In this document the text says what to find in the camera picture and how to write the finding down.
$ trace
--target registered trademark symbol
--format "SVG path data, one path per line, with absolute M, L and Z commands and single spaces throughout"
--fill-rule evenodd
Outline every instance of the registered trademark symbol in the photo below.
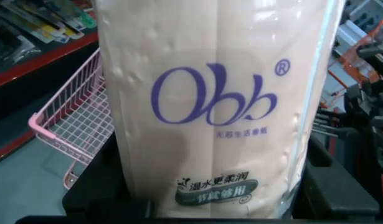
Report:
M 275 73 L 278 76 L 283 76 L 288 73 L 291 68 L 291 63 L 288 59 L 281 59 L 277 62 L 276 67 L 274 68 Z

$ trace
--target wire basket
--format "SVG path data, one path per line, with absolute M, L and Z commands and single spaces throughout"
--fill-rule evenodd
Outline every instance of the wire basket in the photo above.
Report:
M 371 44 L 380 40 L 383 40 L 383 21 L 381 21 L 374 30 L 346 51 L 345 54 L 341 55 L 337 60 L 328 65 L 328 73 L 336 80 L 336 82 L 330 87 L 331 91 L 323 92 L 321 97 L 321 106 L 323 108 L 333 107 L 335 103 L 343 97 L 348 88 L 348 86 L 333 72 L 333 68 L 336 66 L 341 66 L 342 69 L 358 84 L 361 84 L 363 81 L 376 82 L 382 79 L 382 76 L 365 60 L 358 57 L 356 53 L 356 49 L 360 45 Z
M 63 179 L 71 188 L 76 163 L 87 166 L 114 131 L 100 49 L 32 115 L 29 126 L 38 139 L 74 159 Z

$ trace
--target obb logo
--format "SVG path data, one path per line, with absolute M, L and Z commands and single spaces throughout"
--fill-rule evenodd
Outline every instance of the obb logo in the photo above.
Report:
M 207 93 L 206 83 L 202 75 L 197 70 L 190 67 L 173 68 L 168 70 L 167 72 L 164 72 L 156 80 L 151 92 L 151 105 L 153 107 L 154 114 L 159 120 L 167 124 L 185 124 L 185 123 L 194 121 L 195 119 L 206 114 L 206 122 L 208 124 L 214 125 L 214 126 L 226 126 L 238 121 L 240 118 L 251 120 L 251 121 L 262 119 L 266 117 L 267 115 L 269 115 L 276 107 L 277 96 L 275 94 L 267 93 L 264 95 L 260 95 L 260 91 L 262 90 L 262 86 L 263 86 L 263 77 L 261 75 L 253 75 L 253 81 L 255 86 L 254 86 L 251 100 L 247 103 L 245 97 L 241 93 L 237 93 L 237 92 L 223 93 L 223 90 L 227 81 L 227 72 L 225 67 L 222 64 L 208 63 L 207 66 L 212 70 L 215 76 L 216 84 L 215 84 L 214 96 L 205 107 L 204 107 L 204 104 L 205 104 L 206 93 Z M 170 121 L 161 114 L 161 110 L 159 109 L 159 94 L 165 80 L 171 74 L 177 71 L 185 71 L 193 77 L 197 87 L 197 97 L 196 97 L 196 103 L 194 105 L 194 108 L 192 109 L 192 111 L 186 118 L 180 121 Z M 238 108 L 236 112 L 228 121 L 221 124 L 214 123 L 210 118 L 210 114 L 212 113 L 213 107 L 220 101 L 230 100 L 230 99 L 235 100 L 238 103 Z M 257 118 L 253 118 L 250 114 L 247 114 L 248 110 L 256 102 L 262 99 L 268 99 L 270 101 L 270 106 L 269 106 L 269 109 L 266 111 L 266 113 Z

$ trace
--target tissue package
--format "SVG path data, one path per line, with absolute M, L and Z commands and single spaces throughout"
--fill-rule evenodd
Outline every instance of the tissue package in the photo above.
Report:
M 158 217 L 283 217 L 343 6 L 95 0 L 130 193 Z

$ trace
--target green label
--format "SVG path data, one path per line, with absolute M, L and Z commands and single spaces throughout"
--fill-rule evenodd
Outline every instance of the green label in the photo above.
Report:
M 198 206 L 240 197 L 240 203 L 246 203 L 252 198 L 251 193 L 257 187 L 257 180 L 244 180 L 198 192 L 181 192 L 178 189 L 175 200 L 180 205 Z

